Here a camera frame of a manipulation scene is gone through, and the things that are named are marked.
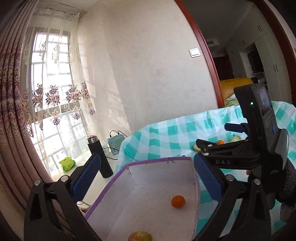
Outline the gloved right hand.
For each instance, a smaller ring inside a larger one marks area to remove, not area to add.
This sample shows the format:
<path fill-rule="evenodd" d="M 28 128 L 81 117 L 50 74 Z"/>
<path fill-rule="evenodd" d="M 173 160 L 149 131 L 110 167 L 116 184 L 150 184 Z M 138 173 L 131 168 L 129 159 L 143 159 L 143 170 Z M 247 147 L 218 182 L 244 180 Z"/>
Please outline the gloved right hand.
<path fill-rule="evenodd" d="M 256 168 L 248 169 L 248 181 L 260 181 L 263 194 L 256 195 L 257 209 L 265 207 L 271 210 L 275 202 L 281 203 L 280 220 L 289 223 L 295 220 L 295 167 L 286 158 L 280 156 L 265 160 Z"/>

